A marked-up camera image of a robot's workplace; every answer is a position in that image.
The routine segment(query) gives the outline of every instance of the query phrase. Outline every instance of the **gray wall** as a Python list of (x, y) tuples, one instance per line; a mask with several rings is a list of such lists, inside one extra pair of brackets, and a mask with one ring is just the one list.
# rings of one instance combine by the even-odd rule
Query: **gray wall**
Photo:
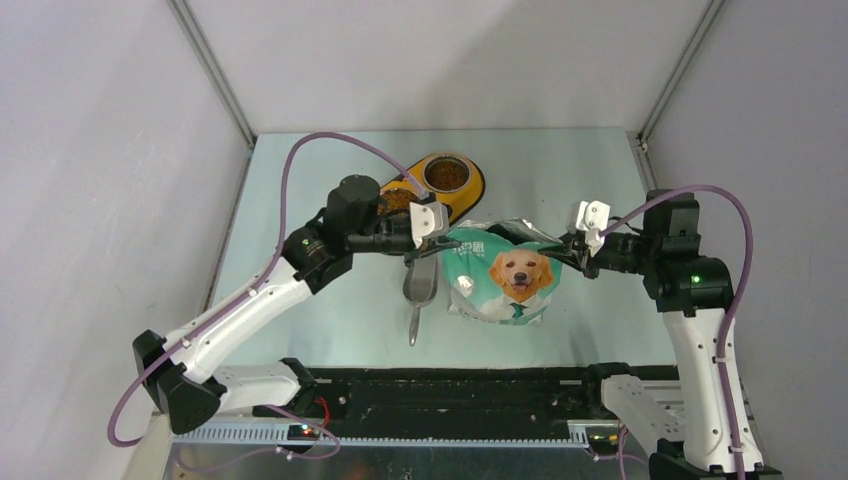
[(0, 478), (120, 478), (130, 342), (201, 309), (246, 149), (161, 0), (4, 2), (0, 65)]
[[(714, 183), (754, 223), (739, 364), (771, 463), (845, 478), (848, 2), (729, 2), (651, 139), (662, 185)], [(738, 275), (740, 221), (702, 196), (704, 250)]]
[(706, 4), (192, 2), (263, 133), (637, 129)]

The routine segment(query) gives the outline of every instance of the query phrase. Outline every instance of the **light blue table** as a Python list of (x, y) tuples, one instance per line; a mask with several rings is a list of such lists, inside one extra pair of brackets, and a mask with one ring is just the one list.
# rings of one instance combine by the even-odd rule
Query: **light blue table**
[[(624, 130), (455, 130), (352, 134), (405, 165), (440, 151), (467, 155), (486, 177), (474, 220), (523, 217), (563, 233), (568, 207), (602, 200), (623, 215), (644, 201)], [(259, 137), (215, 289), (215, 300), (244, 284), (273, 252), (279, 228), (283, 163), (302, 135)], [(346, 175), (383, 183), (396, 172), (380, 159), (337, 140), (316, 140), (295, 158), (287, 231), (303, 225)], [(284, 356), (312, 367), (520, 368), (624, 361), (673, 364), (671, 342), (641, 279), (603, 272), (594, 281), (565, 269), (541, 326), (508, 327), (447, 313), (447, 292), (421, 315), (418, 343), (408, 345), (411, 307), (401, 294), (398, 258), (354, 258), (351, 272), (315, 298), (285, 312), (233, 352), (233, 365)]]

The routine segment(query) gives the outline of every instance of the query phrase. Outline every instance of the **metal scoop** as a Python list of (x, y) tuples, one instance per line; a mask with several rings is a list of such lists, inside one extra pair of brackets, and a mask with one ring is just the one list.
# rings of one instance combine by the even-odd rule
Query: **metal scoop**
[(421, 307), (427, 306), (436, 296), (439, 279), (439, 260), (437, 255), (418, 258), (409, 262), (406, 278), (403, 280), (403, 296), (412, 304), (412, 320), (409, 323), (409, 346), (414, 347), (418, 339), (418, 323), (421, 319)]

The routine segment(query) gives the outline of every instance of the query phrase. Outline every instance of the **pet food bag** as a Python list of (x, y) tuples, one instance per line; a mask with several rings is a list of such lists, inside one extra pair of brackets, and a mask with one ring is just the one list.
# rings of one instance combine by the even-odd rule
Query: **pet food bag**
[(448, 237), (461, 243), (441, 253), (451, 287), (450, 312), (500, 325), (541, 323), (562, 263), (538, 250), (559, 244), (558, 239), (521, 219), (465, 221)]

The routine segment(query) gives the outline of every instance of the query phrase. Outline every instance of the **robotic arm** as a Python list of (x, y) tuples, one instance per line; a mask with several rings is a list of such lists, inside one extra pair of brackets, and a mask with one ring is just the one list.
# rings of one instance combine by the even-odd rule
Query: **robotic arm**
[[(667, 192), (653, 190), (647, 200)], [(540, 253), (589, 279), (597, 278), (601, 270), (643, 277), (674, 347), (685, 425), (648, 395), (626, 364), (590, 367), (589, 381), (584, 382), (588, 396), (614, 413), (651, 454), (653, 479), (782, 478), (763, 464), (748, 424), (733, 355), (733, 323), (726, 335), (721, 334), (725, 315), (732, 314), (730, 273), (721, 260), (698, 253), (699, 205), (694, 194), (684, 193), (647, 209), (644, 228), (634, 229), (636, 233), (602, 234), (609, 212), (601, 202), (578, 202), (568, 233), (560, 237), (562, 244)], [(727, 353), (722, 357), (718, 342), (723, 337)], [(724, 379), (720, 364), (726, 368)], [(724, 394), (728, 388), (729, 396)], [(739, 442), (734, 442), (734, 432), (740, 435)], [(746, 471), (738, 471), (739, 465)]]
[[(662, 194), (649, 192), (648, 200)], [(169, 415), (174, 433), (190, 432), (219, 411), (256, 405), (285, 405), (301, 415), (313, 403), (315, 381), (296, 359), (247, 367), (221, 363), (262, 326), (349, 271), (355, 253), (403, 254), (412, 262), (457, 246), (444, 237), (447, 209), (434, 198), (411, 204), (409, 215), (380, 217), (379, 195), (373, 179), (345, 178), (327, 206), (292, 232), (281, 255), (242, 289), (164, 337), (148, 330), (133, 341), (139, 372), (152, 370), (142, 385)], [(698, 253), (698, 209), (694, 195), (683, 194), (648, 209), (643, 230), (605, 233), (610, 207), (580, 202), (562, 243), (540, 253), (590, 279), (601, 270), (641, 275), (663, 314), (678, 361), (685, 427), (650, 398), (626, 364), (592, 366), (593, 381), (587, 383), (588, 397), (618, 416), (651, 454), (651, 478), (782, 478), (763, 465), (750, 431), (732, 323), (729, 332), (721, 331), (733, 310), (730, 275), (723, 262)], [(726, 348), (718, 345), (722, 338)], [(163, 362), (166, 352), (172, 355)], [(729, 406), (722, 396), (727, 391)], [(737, 472), (738, 465), (747, 472)]]
[[(143, 383), (159, 410), (170, 416), (174, 433), (190, 432), (220, 411), (289, 405), (297, 413), (310, 405), (314, 380), (295, 359), (246, 367), (221, 363), (269, 321), (349, 271), (354, 253), (404, 254), (409, 262), (453, 246), (441, 237), (448, 229), (444, 205), (413, 203), (409, 215), (383, 218), (377, 215), (379, 196), (380, 186), (373, 179), (345, 178), (330, 192), (327, 206), (289, 235), (282, 256), (272, 259), (273, 268), (259, 288), (254, 286), (257, 275), (165, 337), (147, 330), (133, 341), (139, 372), (177, 344), (183, 347)], [(189, 335), (244, 292), (247, 298), (211, 327)]]

